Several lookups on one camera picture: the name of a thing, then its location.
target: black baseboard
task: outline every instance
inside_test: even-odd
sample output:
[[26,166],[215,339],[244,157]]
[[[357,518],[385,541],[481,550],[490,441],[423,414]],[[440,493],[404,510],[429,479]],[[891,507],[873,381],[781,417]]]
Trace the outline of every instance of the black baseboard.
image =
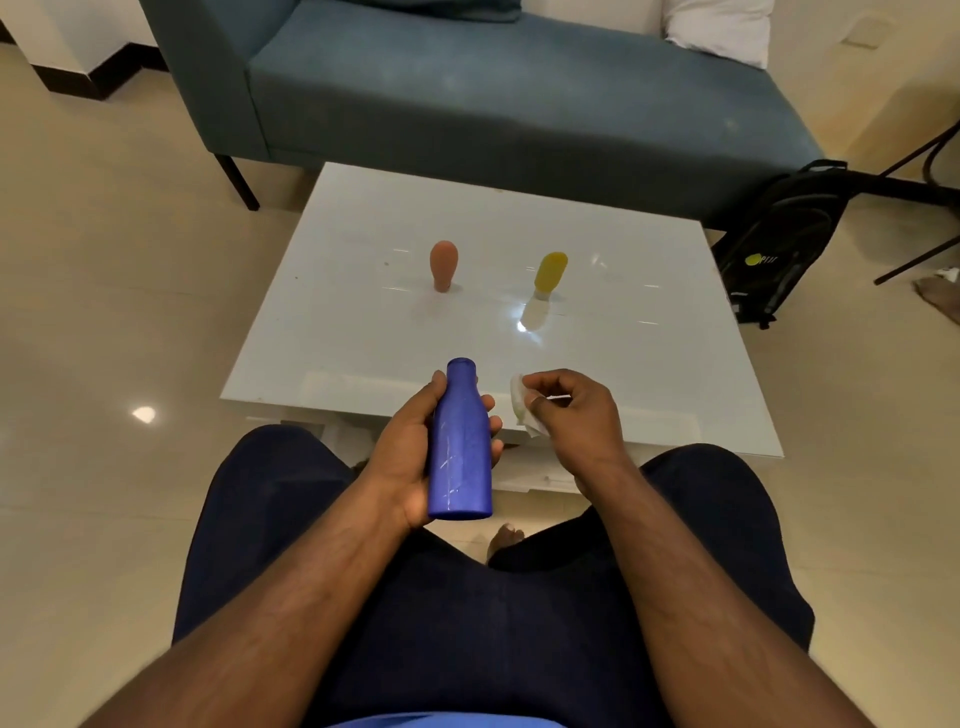
[[16,41],[13,39],[13,36],[10,35],[10,31],[7,30],[7,26],[3,24],[3,20],[0,20],[0,43],[10,43],[11,45],[16,45]]
[[43,81],[43,85],[54,93],[105,101],[141,68],[168,70],[158,48],[142,43],[127,43],[89,74],[43,65],[35,65],[34,71]]

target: sofa armrest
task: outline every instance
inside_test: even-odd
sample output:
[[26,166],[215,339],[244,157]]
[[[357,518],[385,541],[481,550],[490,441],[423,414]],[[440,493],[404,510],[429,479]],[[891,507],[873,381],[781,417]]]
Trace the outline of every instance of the sofa armrest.
[[247,84],[247,61],[299,0],[140,0],[206,148],[270,158]]

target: blue bottle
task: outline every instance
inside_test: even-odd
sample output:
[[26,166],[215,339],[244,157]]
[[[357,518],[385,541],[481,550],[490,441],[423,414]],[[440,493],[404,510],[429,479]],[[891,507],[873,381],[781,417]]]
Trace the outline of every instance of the blue bottle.
[[427,513],[441,521],[493,515],[490,420],[477,392],[477,367],[458,358],[446,365],[446,392],[430,430]]

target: yellow bottle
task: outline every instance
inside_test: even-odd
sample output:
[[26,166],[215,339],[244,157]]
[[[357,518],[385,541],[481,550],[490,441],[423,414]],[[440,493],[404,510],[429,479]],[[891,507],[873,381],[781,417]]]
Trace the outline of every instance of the yellow bottle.
[[566,253],[548,253],[540,262],[537,277],[534,279],[534,296],[546,301],[553,289],[560,284],[566,270]]

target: sofa cushion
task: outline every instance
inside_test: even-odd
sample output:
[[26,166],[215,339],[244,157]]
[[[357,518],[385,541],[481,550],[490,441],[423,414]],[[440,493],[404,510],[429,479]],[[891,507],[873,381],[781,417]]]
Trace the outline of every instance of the sofa cushion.
[[249,74],[277,161],[705,222],[820,155],[763,71],[526,13],[461,23],[305,0]]

